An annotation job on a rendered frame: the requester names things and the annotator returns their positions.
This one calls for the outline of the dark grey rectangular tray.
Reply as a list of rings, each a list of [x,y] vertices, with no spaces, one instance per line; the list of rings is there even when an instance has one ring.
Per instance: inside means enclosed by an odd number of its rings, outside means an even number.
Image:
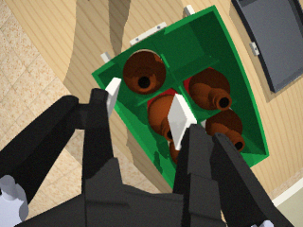
[[[231,2],[256,44],[270,91],[277,93],[303,74],[303,9],[299,0]]]

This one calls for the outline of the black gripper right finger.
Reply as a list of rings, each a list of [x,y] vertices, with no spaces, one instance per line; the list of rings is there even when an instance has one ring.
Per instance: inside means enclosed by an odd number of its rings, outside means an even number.
[[[186,195],[182,227],[294,227],[230,139],[196,124],[183,96],[175,94],[168,120],[180,150],[172,193]]]

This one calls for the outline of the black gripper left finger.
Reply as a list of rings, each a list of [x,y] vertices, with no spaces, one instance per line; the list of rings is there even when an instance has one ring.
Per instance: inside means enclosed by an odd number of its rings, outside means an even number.
[[[120,82],[113,78],[105,90],[93,88],[89,105],[79,103],[76,96],[62,96],[0,151],[0,227],[26,220],[28,204],[75,129],[84,130],[85,227],[135,227],[109,126]]]

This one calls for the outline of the green plastic bottle crate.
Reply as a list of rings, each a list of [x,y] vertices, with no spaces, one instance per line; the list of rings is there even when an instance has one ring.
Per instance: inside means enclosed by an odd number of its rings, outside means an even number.
[[[164,136],[154,132],[149,125],[147,101],[173,88],[184,97],[197,124],[202,126],[201,122],[221,110],[208,111],[200,108],[186,92],[182,81],[208,67],[221,72],[229,81],[232,98],[230,108],[242,122],[241,136],[245,146],[240,154],[245,162],[252,167],[270,156],[248,77],[216,6],[213,5],[183,19],[154,33],[155,35],[146,38],[147,40],[133,45],[131,49],[115,56],[92,73],[98,86],[103,90],[113,78],[121,79],[114,109],[172,189],[177,165],[170,157],[168,141]],[[126,60],[139,49],[154,51],[166,66],[164,84],[150,95],[139,95],[131,91],[122,75]]]

